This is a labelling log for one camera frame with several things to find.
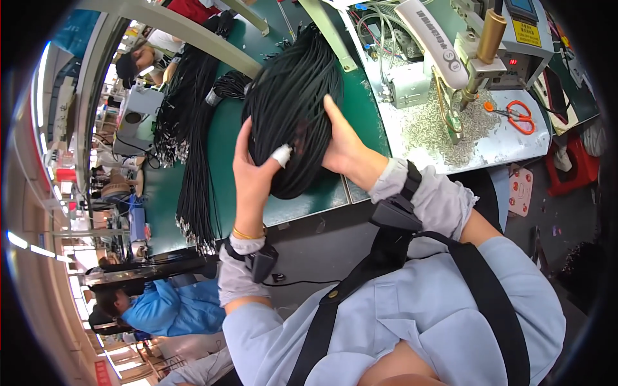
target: white finger bandage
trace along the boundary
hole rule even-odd
[[[290,145],[285,144],[278,147],[277,150],[272,153],[271,158],[275,158],[279,165],[281,165],[281,167],[285,169],[287,161],[290,160],[291,153],[292,148],[290,147]]]

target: hand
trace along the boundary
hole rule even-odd
[[[262,215],[270,194],[271,182],[281,165],[279,161],[272,157],[259,167],[253,163],[248,151],[250,133],[251,117],[247,118],[240,128],[232,163],[236,182],[236,221],[234,227],[245,235],[260,237],[263,234]]]
[[[322,166],[345,175],[365,191],[371,190],[388,165],[388,158],[363,144],[328,94],[324,97],[324,109],[331,119],[332,140]]]

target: orange scissors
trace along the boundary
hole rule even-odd
[[[525,115],[519,111],[513,110],[513,106],[522,106],[526,110],[528,115]],[[535,132],[536,126],[535,126],[534,121],[532,120],[532,113],[530,112],[530,109],[528,108],[528,106],[526,106],[523,102],[512,101],[506,106],[506,110],[494,110],[494,106],[489,101],[483,103],[483,107],[485,107],[485,110],[487,110],[488,112],[495,112],[495,113],[508,117],[510,124],[515,126],[517,130],[519,130],[520,132],[526,135],[530,135]],[[528,122],[530,124],[531,129],[524,130],[520,125],[516,124],[515,122]]]

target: red stool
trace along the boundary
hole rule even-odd
[[[596,181],[599,172],[599,157],[593,157],[586,153],[582,139],[575,130],[567,133],[567,154],[573,164],[571,170],[567,172],[567,180],[561,182],[554,166],[554,153],[558,146],[552,142],[549,152],[545,156],[545,166],[549,172],[551,188],[547,189],[550,196],[565,195],[573,189],[582,188],[591,182]]]

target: yellow warning label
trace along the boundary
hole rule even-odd
[[[534,25],[513,20],[513,28],[515,29],[515,39],[517,39],[519,43],[530,44],[537,47],[541,46],[539,29]]]

